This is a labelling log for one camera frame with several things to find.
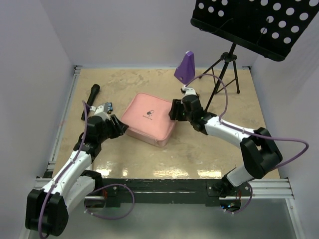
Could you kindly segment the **pink medicine kit case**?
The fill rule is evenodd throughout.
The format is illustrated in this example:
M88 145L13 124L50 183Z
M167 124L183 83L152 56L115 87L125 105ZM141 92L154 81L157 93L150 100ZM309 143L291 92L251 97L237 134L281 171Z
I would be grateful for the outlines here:
M145 143L164 147L175 127L168 115L171 102L146 93L138 93L124 111L121 122L126 134Z

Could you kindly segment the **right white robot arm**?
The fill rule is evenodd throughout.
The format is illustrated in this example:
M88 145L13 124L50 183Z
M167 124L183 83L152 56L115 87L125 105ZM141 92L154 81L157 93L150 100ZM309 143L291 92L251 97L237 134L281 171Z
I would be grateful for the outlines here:
M222 121L216 114L205 112L195 95L172 100L168 115L171 120L188 121L194 130L218 137L241 150L243 166L233 169L222 178L222 190L226 195L234 195L243 183L263 178L283 159L267 129L235 129L236 125Z

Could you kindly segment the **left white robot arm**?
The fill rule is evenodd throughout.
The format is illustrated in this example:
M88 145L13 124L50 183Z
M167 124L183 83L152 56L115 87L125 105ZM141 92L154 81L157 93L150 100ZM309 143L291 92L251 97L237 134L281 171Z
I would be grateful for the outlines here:
M32 189L26 201L25 227L41 239L62 234L69 215L89 193L103 191L100 173L88 170L102 150L102 143L124 135L128 125L115 115L98 113L85 119L73 151L58 173L41 189Z

